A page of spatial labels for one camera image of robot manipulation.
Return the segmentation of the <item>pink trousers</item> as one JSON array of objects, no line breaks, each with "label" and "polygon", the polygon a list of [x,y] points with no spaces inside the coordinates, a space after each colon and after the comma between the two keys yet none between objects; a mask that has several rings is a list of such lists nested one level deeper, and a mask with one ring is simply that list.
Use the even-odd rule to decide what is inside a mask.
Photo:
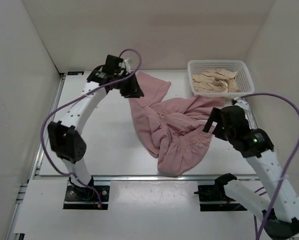
[{"label": "pink trousers", "polygon": [[139,72],[143,97],[129,100],[135,132],[162,174],[180,175],[198,165],[206,155],[212,134],[204,132],[213,108],[225,100],[196,95],[164,100],[171,82]]}]

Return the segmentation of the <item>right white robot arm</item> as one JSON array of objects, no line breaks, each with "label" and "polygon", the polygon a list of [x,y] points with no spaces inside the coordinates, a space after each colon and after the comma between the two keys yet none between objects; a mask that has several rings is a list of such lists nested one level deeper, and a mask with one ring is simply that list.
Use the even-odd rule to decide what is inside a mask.
[{"label": "right white robot arm", "polygon": [[269,200],[243,185],[231,173],[214,181],[214,195],[233,199],[250,211],[261,223],[262,231],[273,240],[287,240],[299,234],[299,197],[283,178],[274,145],[262,129],[250,128],[243,108],[232,105],[213,108],[203,128],[216,138],[229,142],[253,168]]}]

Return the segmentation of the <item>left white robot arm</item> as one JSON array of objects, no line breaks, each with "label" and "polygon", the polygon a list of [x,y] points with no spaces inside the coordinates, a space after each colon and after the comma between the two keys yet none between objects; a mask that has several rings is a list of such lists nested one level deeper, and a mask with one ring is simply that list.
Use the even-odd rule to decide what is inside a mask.
[{"label": "left white robot arm", "polygon": [[84,161],[87,145],[81,134],[94,109],[113,89],[124,98],[144,96],[131,70],[131,60],[121,55],[108,55],[87,77],[79,100],[70,104],[60,120],[47,126],[50,148],[66,166],[74,193],[83,200],[91,199],[97,191]]}]

